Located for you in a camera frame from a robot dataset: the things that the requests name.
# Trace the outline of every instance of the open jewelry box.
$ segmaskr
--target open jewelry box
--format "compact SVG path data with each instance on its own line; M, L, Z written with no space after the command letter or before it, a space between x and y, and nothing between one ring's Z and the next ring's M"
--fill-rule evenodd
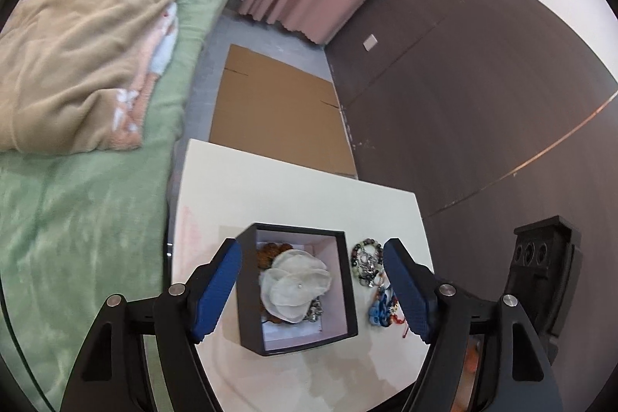
M271 356L316 348L358 335L344 232L252 224L236 240L242 246L242 267L236 281L242 346L262 356ZM332 282L330 289L319 297L323 313L317 321L296 324L265 321L260 299L258 251L268 243L290 244L326 265Z

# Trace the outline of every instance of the white outlet cover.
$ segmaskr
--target white outlet cover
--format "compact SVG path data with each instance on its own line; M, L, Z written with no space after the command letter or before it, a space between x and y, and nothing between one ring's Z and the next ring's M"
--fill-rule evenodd
M363 43L363 46L365 46L365 49L367 51L369 51L370 49L372 49L376 44L378 43L378 40L376 39L376 36L374 36L373 34L370 35L369 37L367 37L367 39L365 40L365 42Z

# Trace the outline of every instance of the white table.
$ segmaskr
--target white table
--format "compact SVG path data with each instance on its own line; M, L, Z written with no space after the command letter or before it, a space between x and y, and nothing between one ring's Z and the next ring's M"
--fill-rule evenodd
M432 268L416 197L391 188L191 140L175 227L173 282L185 282L223 240L253 222L343 230L348 251L364 238L397 237ZM354 279L358 336L263 357L240 346L236 292L198 346L224 411L365 412L418 376L428 347L404 327L372 327L375 288Z

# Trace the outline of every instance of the gray floor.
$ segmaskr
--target gray floor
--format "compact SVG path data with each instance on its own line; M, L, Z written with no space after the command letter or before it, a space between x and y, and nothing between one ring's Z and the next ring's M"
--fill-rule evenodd
M207 141L210 136L214 105L230 44L270 56L324 80L333 80L324 50L304 39L302 34L293 34L277 25L255 22L226 8L197 62L185 110L183 137L174 148L174 169L168 189L168 242L172 242L174 237L175 208L187 143L190 138Z

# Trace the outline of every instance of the bed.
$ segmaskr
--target bed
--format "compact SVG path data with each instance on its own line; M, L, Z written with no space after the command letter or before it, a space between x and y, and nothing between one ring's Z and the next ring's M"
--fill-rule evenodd
M226 2L177 1L178 40L151 97L140 149L0 153L0 354L41 412L59 409L105 299L162 289L172 151L197 59Z

